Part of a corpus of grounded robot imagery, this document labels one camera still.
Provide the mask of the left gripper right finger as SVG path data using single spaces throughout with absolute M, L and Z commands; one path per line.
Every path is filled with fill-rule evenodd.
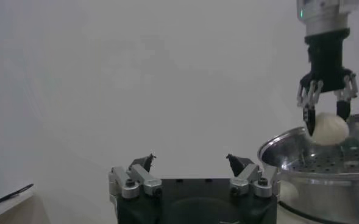
M 234 177 L 229 180 L 230 194 L 233 197 L 247 195 L 250 190 L 259 198 L 279 197 L 280 180 L 277 168 L 265 166 L 261 169 L 249 158 L 228 154 Z

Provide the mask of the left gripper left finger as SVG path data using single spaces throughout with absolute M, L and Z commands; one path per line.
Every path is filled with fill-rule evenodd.
M 149 173 L 154 159 L 155 156 L 150 154 L 134 159 L 126 169 L 122 166 L 112 167 L 108 173 L 110 195 L 134 199 L 143 191 L 152 198 L 161 197 L 163 182 Z

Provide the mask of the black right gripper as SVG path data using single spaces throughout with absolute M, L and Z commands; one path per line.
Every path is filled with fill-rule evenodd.
M 310 136 L 315 130 L 315 106 L 321 92 L 334 91 L 336 114 L 344 120 L 350 116 L 351 100 L 357 98 L 357 75 L 343 66 L 343 41 L 349 34 L 350 29 L 345 28 L 304 38 L 310 71 L 300 80 L 297 106 L 303 109 L 303 120 Z

